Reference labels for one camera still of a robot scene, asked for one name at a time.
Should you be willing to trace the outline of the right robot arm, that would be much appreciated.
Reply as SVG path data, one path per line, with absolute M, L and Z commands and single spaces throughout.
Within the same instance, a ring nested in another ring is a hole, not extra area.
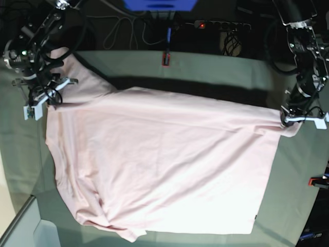
M 84 1 L 42 1 L 26 23 L 18 30 L 15 38 L 9 40 L 3 51 L 4 64 L 20 75 L 13 80 L 13 86 L 21 90 L 25 100 L 24 119 L 39 120 L 43 117 L 43 105 L 62 104 L 60 90 L 69 84 L 77 84 L 74 78 L 52 73 L 52 69 L 63 66 L 81 44 L 87 29 L 86 14 L 81 7 Z M 51 58 L 54 46 L 50 36 L 63 27 L 66 11 L 75 10 L 82 18 L 83 26 L 75 45 L 58 58 Z

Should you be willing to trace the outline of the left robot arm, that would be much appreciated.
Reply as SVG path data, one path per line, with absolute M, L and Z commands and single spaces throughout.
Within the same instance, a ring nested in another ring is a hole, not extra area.
M 274 1 L 274 6 L 286 28 L 287 44 L 296 68 L 284 71 L 276 66 L 267 43 L 269 31 L 264 35 L 266 58 L 277 73 L 296 75 L 297 80 L 281 105 L 281 123 L 291 127 L 297 122 L 312 121 L 317 129 L 325 130 L 328 113 L 315 106 L 314 101 L 328 84 L 328 50 L 313 28 L 317 16 L 315 5 L 313 1 Z

